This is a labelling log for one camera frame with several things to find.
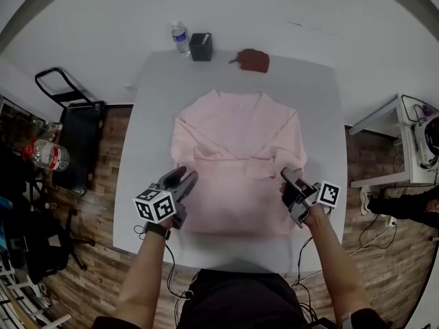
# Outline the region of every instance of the pink garment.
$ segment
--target pink garment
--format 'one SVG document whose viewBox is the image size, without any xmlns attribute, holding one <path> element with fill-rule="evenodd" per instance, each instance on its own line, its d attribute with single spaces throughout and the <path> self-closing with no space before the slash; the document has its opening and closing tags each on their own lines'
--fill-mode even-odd
<svg viewBox="0 0 439 329">
<path fill-rule="evenodd" d="M 184 230 L 234 235 L 287 234 L 293 223 L 281 201 L 281 170 L 307 161 L 295 110 L 266 94 L 212 90 L 176 118 L 175 166 L 196 170 L 185 198 Z"/>
</svg>

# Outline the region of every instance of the tissue box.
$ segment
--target tissue box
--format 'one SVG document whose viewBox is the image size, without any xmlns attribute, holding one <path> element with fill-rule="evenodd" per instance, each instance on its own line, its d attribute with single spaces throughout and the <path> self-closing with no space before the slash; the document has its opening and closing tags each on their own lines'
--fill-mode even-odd
<svg viewBox="0 0 439 329">
<path fill-rule="evenodd" d="M 211 33 L 194 33 L 189 43 L 193 61 L 210 61 L 213 44 Z"/>
</svg>

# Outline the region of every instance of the black watch strap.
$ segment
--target black watch strap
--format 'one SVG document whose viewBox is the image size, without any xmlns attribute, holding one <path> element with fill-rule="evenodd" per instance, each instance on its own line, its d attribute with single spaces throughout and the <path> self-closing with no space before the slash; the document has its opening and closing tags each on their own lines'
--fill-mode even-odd
<svg viewBox="0 0 439 329">
<path fill-rule="evenodd" d="M 168 240 L 171 236 L 171 230 L 166 229 L 165 227 L 160 226 L 159 224 L 147 222 L 145 224 L 145 229 L 143 231 L 144 233 L 153 232 L 158 235 L 161 235 L 165 238 L 165 240 Z"/>
</svg>

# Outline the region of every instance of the black chair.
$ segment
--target black chair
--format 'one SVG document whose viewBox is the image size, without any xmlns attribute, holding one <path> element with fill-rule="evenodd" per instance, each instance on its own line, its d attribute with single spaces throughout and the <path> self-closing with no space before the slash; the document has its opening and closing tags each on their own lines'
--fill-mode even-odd
<svg viewBox="0 0 439 329">
<path fill-rule="evenodd" d="M 44 277 L 64 269 L 72 255 L 75 262 L 83 270 L 87 266 L 80 262 L 74 250 L 74 244 L 85 243 L 95 246 L 94 240 L 79 240 L 70 236 L 71 218 L 77 215 L 77 210 L 70 210 L 65 228 L 60 220 L 47 213 L 31 212 L 25 223 L 23 238 L 25 241 L 25 261 L 27 273 L 34 284 Z M 49 238 L 58 237 L 59 245 L 50 245 Z"/>
</svg>

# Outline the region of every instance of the table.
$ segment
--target table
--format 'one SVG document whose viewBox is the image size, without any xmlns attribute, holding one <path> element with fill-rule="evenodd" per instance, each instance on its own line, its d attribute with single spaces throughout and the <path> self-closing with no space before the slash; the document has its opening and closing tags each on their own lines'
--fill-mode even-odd
<svg viewBox="0 0 439 329">
<path fill-rule="evenodd" d="M 298 111 L 308 155 L 305 179 L 327 180 L 342 187 L 331 222 L 342 240 L 346 213 L 346 138 L 339 90 L 333 69 L 310 62 L 270 56 L 267 74 L 242 71 L 228 61 L 236 53 L 216 51 L 211 62 L 193 62 L 175 51 L 152 53 L 141 72 L 117 180 L 113 245 L 137 253 L 134 233 L 143 225 L 132 198 L 172 169 L 170 156 L 174 119 L 212 88 L 229 93 L 266 92 Z M 173 230 L 168 246 L 176 264 L 227 271 L 297 272 L 298 255 L 310 233 L 294 228 L 281 237 L 249 238 Z M 165 252 L 165 261 L 170 262 Z M 302 253 L 302 274 L 321 269 L 313 243 Z"/>
<path fill-rule="evenodd" d="M 404 170 L 402 172 L 365 180 L 357 180 L 351 182 L 351 188 L 402 182 L 408 182 L 408 184 L 412 186 L 418 186 L 423 184 L 433 184 L 435 182 L 436 172 L 422 169 L 416 158 L 417 148 L 414 133 L 412 131 L 413 122 L 408 119 L 407 113 L 411 119 L 415 119 L 416 113 L 413 106 L 417 103 L 422 106 L 420 101 L 416 101 L 409 97 L 402 98 L 402 96 L 398 94 L 396 99 L 361 120 L 349 130 L 350 135 L 355 135 L 370 125 L 375 124 L 377 121 L 382 121 L 396 111 L 397 123 L 395 124 L 399 127 L 399 132 L 401 133 L 401 145 L 403 146 L 402 151 L 404 155 Z"/>
</svg>

